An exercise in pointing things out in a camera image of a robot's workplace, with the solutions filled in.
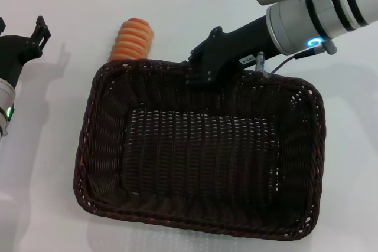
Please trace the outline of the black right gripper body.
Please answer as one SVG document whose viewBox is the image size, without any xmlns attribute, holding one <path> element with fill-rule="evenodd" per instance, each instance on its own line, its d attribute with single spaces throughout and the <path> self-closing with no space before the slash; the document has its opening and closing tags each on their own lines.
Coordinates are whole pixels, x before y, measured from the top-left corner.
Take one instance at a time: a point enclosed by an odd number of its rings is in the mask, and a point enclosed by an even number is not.
<svg viewBox="0 0 378 252">
<path fill-rule="evenodd" d="M 229 33 L 221 26 L 215 27 L 208 38 L 191 51 L 188 61 L 204 73 L 219 73 L 239 69 L 241 59 L 259 52 L 267 59 L 281 54 L 271 38 L 265 16 Z"/>
</svg>

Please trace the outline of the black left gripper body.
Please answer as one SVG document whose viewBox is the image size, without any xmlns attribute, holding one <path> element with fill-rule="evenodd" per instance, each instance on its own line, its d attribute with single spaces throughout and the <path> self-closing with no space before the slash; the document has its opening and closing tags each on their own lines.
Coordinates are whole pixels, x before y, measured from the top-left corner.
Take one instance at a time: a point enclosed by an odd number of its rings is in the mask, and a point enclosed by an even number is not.
<svg viewBox="0 0 378 252">
<path fill-rule="evenodd" d="M 24 64 L 40 57 L 40 46 L 30 38 L 1 36 L 1 79 L 16 87 Z"/>
</svg>

